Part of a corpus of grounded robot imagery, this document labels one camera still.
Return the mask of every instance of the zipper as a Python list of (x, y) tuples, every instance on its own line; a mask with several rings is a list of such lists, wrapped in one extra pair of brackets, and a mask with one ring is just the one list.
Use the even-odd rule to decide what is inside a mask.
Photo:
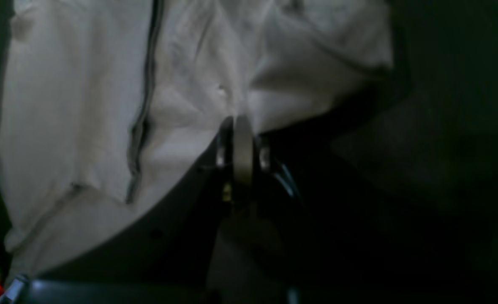
[(131, 171), (132, 180), (127, 191), (125, 201), (130, 204), (133, 202), (136, 190), (140, 184), (141, 172), (139, 156), (143, 147), (144, 138), (148, 132), (147, 114), (149, 105), (153, 98), (155, 87), (155, 49), (158, 41), (158, 33), (161, 25), (164, 8), (164, 0), (153, 0), (151, 26), (149, 28), (148, 47), (146, 55), (146, 66), (144, 68), (144, 98), (141, 110), (136, 117), (135, 123), (131, 129), (131, 144), (127, 152), (129, 170)]

